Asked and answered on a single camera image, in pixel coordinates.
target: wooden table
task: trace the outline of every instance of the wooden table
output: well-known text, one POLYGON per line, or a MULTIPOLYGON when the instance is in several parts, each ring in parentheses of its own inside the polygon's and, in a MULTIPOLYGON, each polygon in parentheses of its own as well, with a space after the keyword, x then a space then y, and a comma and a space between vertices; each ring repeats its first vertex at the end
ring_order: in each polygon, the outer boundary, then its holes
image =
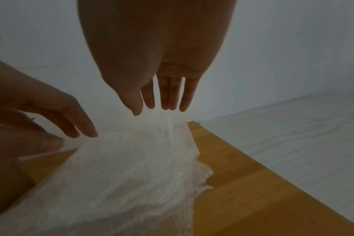
MULTIPOLYGON (((213 190, 194 206, 195 236, 354 236, 354 224, 196 123, 200 160, 214 171, 213 190)), ((38 183, 74 152, 22 165, 38 183)))

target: paper towel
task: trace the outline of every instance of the paper towel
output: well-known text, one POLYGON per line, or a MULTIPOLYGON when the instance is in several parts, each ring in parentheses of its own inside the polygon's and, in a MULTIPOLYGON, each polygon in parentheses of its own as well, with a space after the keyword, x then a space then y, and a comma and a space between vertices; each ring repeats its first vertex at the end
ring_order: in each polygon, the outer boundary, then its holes
POLYGON ((212 171, 187 124, 93 139, 0 216, 0 236, 191 236, 193 200, 212 171))

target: white wall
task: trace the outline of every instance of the white wall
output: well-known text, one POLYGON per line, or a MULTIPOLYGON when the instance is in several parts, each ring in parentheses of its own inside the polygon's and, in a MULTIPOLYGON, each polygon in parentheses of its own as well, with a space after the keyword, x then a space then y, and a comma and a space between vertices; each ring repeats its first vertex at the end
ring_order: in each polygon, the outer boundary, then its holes
MULTIPOLYGON (((75 0, 0 0, 0 59, 74 95, 100 132, 151 116, 132 117, 101 80, 75 0)), ((172 115, 202 121, 336 92, 354 92, 354 0, 241 0, 190 109, 172 115)))

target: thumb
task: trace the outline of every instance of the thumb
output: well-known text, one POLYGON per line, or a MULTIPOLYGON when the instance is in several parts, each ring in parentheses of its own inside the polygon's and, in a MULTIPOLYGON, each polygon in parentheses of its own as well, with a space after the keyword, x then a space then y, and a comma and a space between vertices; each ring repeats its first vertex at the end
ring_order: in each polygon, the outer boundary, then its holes
POLYGON ((0 158, 58 151, 63 139, 45 132, 0 127, 0 158))

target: human hand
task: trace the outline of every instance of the human hand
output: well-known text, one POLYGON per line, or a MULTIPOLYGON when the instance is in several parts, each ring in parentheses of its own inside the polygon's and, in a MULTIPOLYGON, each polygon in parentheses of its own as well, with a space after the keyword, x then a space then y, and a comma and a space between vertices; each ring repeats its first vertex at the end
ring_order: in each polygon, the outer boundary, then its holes
POLYGON ((236 0, 78 0, 79 17, 104 81, 134 115, 143 100, 155 107, 156 74, 161 107, 189 107, 199 80, 214 60, 236 0))
POLYGON ((89 117, 77 100, 0 61, 0 158, 20 157, 59 150, 63 140, 47 133, 23 112, 37 113, 67 136, 96 137, 89 117))

